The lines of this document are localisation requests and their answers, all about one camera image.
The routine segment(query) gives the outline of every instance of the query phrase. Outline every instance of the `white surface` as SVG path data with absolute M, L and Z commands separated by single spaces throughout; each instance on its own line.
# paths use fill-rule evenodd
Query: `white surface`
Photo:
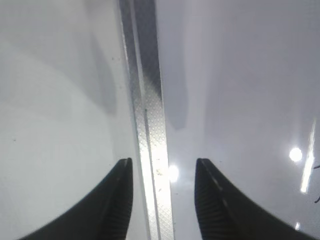
M 147 239 L 115 0 L 0 1 L 0 239 L 20 238 L 133 158 L 128 239 Z
M 177 240 L 200 240 L 196 159 L 210 158 L 245 194 L 320 237 L 320 2 L 157 0 L 158 39 Z M 292 148 L 302 151 L 293 162 Z

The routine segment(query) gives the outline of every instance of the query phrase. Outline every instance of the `textured metal strip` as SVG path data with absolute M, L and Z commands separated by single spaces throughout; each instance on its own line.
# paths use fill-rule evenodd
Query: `textured metal strip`
M 173 240 L 168 151 L 159 65 L 156 6 L 154 0 L 134 0 L 135 21 L 143 73 L 146 123 L 154 177 L 161 240 Z
M 159 239 L 158 218 L 156 214 L 155 189 L 153 185 L 153 176 L 151 168 L 151 159 L 149 152 L 149 141 L 147 135 L 145 107 L 143 101 L 143 91 L 139 78 L 139 47 L 137 44 L 137 29 L 135 25 L 133 2 L 131 0 L 120 0 L 119 8 L 122 24 L 122 38 L 127 60 L 130 91 L 133 104 L 133 112 L 137 130 L 137 140 L 139 145 L 140 167 L 143 178 L 143 188 L 145 194 L 145 203 L 148 219 L 149 238 L 151 240 Z

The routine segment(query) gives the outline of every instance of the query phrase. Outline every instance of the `white panel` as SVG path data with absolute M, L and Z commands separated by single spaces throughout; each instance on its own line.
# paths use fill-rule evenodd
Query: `white panel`
M 259 205 L 320 237 L 320 172 L 311 171 L 301 192 L 320 117 L 319 1 L 158 0 L 157 17 L 169 164 L 179 169 L 171 184 L 176 239 L 201 239 L 197 158 L 210 158 Z
M 0 239 L 20 238 L 133 158 L 128 239 L 146 239 L 115 0 L 0 1 Z

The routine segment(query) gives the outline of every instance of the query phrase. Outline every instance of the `dark textured shape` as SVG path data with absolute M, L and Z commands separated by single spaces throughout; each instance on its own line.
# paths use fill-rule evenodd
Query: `dark textured shape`
M 132 160 L 121 159 L 80 202 L 22 240 L 125 240 L 132 202 Z
M 239 191 L 209 159 L 198 159 L 195 209 L 203 240 L 314 240 Z

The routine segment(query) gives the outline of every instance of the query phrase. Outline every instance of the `metal strip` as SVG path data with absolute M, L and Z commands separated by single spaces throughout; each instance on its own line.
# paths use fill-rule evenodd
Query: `metal strip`
M 120 11 L 150 237 L 174 240 L 156 6 L 120 0 Z
M 156 215 L 156 201 L 154 197 L 154 185 L 151 168 L 151 159 L 149 152 L 149 141 L 146 128 L 145 103 L 143 101 L 143 92 L 141 89 L 138 64 L 140 64 L 139 46 L 137 41 L 137 30 L 134 29 L 135 18 L 133 11 L 133 2 L 131 0 L 119 1 L 122 38 L 126 55 L 129 87 L 133 104 L 134 120 L 137 130 L 137 140 L 139 146 L 140 168 L 143 179 L 143 189 L 145 195 L 145 204 L 148 220 L 149 238 L 151 240 L 159 239 L 158 218 Z
M 155 1 L 134 0 L 134 12 L 143 73 L 146 123 L 149 133 L 160 239 L 173 240 L 174 228 Z

